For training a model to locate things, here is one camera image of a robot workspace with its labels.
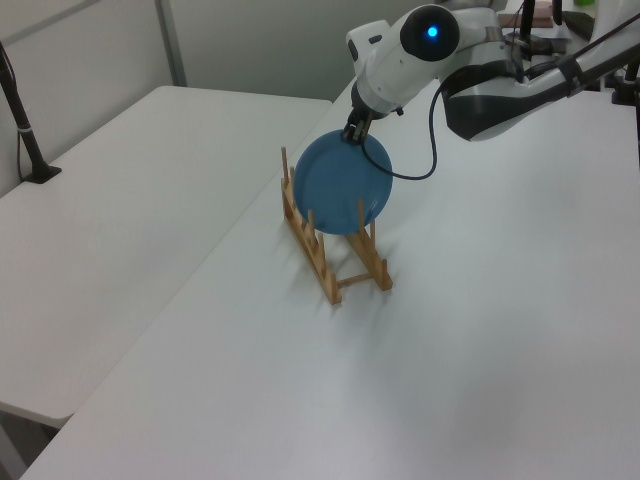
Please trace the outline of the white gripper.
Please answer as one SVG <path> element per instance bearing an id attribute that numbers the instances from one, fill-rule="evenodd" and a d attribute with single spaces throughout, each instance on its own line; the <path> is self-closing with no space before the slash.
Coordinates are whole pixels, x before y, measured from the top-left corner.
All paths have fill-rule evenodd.
<path id="1" fill-rule="evenodd" d="M 343 141 L 361 145 L 368 135 L 373 120 L 383 119 L 392 113 L 404 114 L 402 106 L 385 100 L 367 84 L 355 82 L 351 88 L 352 110 L 341 133 Z"/>

